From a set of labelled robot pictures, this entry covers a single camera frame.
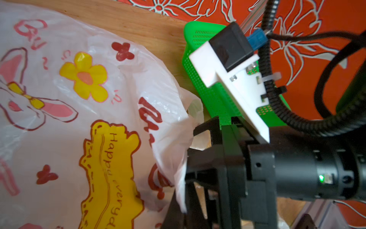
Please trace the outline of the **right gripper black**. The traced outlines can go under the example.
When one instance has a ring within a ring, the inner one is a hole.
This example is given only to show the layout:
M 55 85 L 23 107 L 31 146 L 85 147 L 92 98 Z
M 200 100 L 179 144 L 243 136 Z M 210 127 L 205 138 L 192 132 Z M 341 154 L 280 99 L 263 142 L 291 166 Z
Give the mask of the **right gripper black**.
M 188 149 L 182 213 L 172 199 L 163 229 L 239 229 L 242 220 L 256 229 L 277 228 L 274 149 L 242 117 L 221 126 L 218 117 L 193 134 L 211 134 L 211 147 Z

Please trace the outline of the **white printed plastic bag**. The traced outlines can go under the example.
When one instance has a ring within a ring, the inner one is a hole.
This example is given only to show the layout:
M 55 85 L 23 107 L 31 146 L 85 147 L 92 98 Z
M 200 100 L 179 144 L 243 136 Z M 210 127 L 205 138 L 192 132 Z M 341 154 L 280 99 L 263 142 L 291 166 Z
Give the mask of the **white printed plastic bag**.
M 160 229 L 203 120 L 143 46 L 1 1 L 1 228 Z

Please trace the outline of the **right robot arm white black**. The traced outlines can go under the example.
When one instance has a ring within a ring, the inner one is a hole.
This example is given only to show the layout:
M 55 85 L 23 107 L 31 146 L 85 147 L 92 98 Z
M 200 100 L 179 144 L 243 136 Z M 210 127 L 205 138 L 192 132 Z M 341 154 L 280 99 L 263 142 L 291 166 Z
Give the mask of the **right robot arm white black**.
M 324 134 L 307 135 L 289 126 L 268 127 L 255 113 L 255 98 L 266 79 L 246 72 L 247 60 L 215 74 L 198 68 L 206 86 L 222 83 L 243 116 L 221 126 L 218 117 L 199 125 L 194 135 L 211 134 L 212 146 L 188 150 L 185 175 L 187 212 L 173 200 L 164 229 L 239 229 L 241 220 L 256 229 L 277 227 L 276 198 L 366 198 L 366 89 L 356 92 L 340 125 Z

